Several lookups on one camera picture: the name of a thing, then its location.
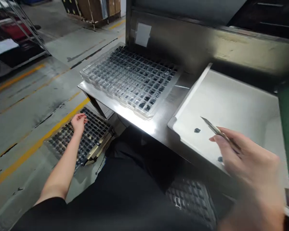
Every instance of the concrete floor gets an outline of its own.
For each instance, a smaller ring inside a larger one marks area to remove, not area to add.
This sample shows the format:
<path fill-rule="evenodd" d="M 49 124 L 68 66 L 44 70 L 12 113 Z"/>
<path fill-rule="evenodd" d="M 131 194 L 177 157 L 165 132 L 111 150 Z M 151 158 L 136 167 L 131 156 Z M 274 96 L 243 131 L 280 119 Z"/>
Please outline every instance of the concrete floor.
<path fill-rule="evenodd" d="M 94 32 L 67 18 L 60 0 L 24 9 L 42 26 L 41 35 L 52 56 L 0 79 L 0 230 L 9 230 L 36 202 L 57 163 L 43 141 L 56 125 L 88 103 L 77 88 L 83 80 L 79 71 L 125 40 L 124 18 Z M 102 109 L 111 114 L 108 108 Z M 124 126 L 116 128 L 120 133 Z M 102 159 L 103 155 L 96 164 L 80 169 L 67 202 L 94 182 Z"/>

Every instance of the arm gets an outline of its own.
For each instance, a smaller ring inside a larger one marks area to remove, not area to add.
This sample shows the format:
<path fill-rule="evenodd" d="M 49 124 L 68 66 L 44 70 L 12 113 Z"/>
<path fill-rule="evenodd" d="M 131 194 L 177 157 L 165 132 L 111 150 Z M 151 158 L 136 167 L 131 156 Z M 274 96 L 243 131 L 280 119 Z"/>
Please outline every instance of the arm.
<path fill-rule="evenodd" d="M 67 145 L 61 159 L 48 177 L 41 192 L 41 196 L 35 205 L 52 197 L 61 197 L 63 199 L 66 198 L 75 170 L 77 152 L 81 137 L 83 135 L 84 124 L 87 121 L 88 120 L 86 119 L 86 115 L 84 113 L 77 114 L 73 117 L 71 123 L 74 128 L 74 134 L 71 141 Z"/>
<path fill-rule="evenodd" d="M 223 137 L 210 138 L 218 144 L 225 168 L 240 184 L 242 195 L 218 230 L 282 231 L 284 201 L 278 185 L 278 156 L 238 132 L 219 129 L 241 147 L 242 154 L 237 155 Z"/>

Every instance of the stainless steel table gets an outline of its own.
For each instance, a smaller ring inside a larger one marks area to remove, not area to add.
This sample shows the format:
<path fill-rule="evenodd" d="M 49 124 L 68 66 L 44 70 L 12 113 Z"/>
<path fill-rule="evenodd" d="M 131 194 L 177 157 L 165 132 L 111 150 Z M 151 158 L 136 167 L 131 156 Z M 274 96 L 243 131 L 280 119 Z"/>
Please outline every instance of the stainless steel table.
<path fill-rule="evenodd" d="M 117 100 L 110 98 L 105 92 L 98 90 L 86 81 L 80 83 L 78 87 L 88 96 L 100 114 L 103 115 L 103 112 L 97 101 L 118 113 L 194 165 L 195 168 L 192 172 L 194 175 L 197 174 L 198 178 L 207 182 L 209 181 L 215 186 L 218 184 L 217 186 L 222 192 L 232 195 L 233 181 L 230 177 L 184 145 L 180 141 L 180 137 L 167 126 L 169 120 L 188 93 L 189 88 L 193 86 L 201 73 L 202 71 L 199 72 L 198 76 L 183 73 L 177 81 L 176 86 L 173 87 L 167 98 L 161 102 L 156 114 L 149 121 L 140 118 L 132 110 L 122 106 Z"/>

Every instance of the metal table leg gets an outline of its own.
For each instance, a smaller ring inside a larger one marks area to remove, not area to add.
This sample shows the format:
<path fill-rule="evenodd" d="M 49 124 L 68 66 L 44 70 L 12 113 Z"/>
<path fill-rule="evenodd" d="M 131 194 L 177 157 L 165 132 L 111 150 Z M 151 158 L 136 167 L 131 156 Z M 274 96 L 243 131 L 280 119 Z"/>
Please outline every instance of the metal table leg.
<path fill-rule="evenodd" d="M 93 98 L 92 96 L 88 95 L 87 93 L 85 93 L 85 94 L 86 94 L 86 96 L 89 98 L 89 100 L 91 101 L 91 103 L 93 104 L 93 106 L 95 107 L 95 109 L 99 112 L 99 114 L 100 114 L 101 116 L 103 116 L 105 119 L 107 119 L 106 116 L 105 116 L 105 114 L 104 114 L 104 112 L 102 111 L 101 107 L 100 107 L 99 104 L 97 103 L 96 99 Z"/>

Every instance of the blister tray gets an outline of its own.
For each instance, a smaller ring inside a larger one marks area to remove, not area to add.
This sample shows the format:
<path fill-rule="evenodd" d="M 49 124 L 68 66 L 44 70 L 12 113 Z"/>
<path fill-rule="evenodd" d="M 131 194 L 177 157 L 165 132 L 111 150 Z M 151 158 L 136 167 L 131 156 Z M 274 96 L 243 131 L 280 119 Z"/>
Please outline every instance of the blister tray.
<path fill-rule="evenodd" d="M 196 222 L 211 230 L 216 229 L 215 208 L 206 186 L 191 179 L 178 178 L 166 191 L 175 206 L 187 213 Z"/>
<path fill-rule="evenodd" d="M 131 52 L 123 43 L 80 72 L 97 89 L 144 119 L 153 117 L 181 73 L 174 64 Z"/>
<path fill-rule="evenodd" d="M 75 171 L 88 161 L 89 154 L 102 143 L 103 138 L 112 129 L 110 124 L 87 107 L 81 109 L 79 113 L 85 113 L 88 122 L 84 126 L 83 136 L 80 140 Z M 57 159 L 62 157 L 73 133 L 72 124 L 68 122 L 46 140 L 46 146 L 55 154 Z"/>

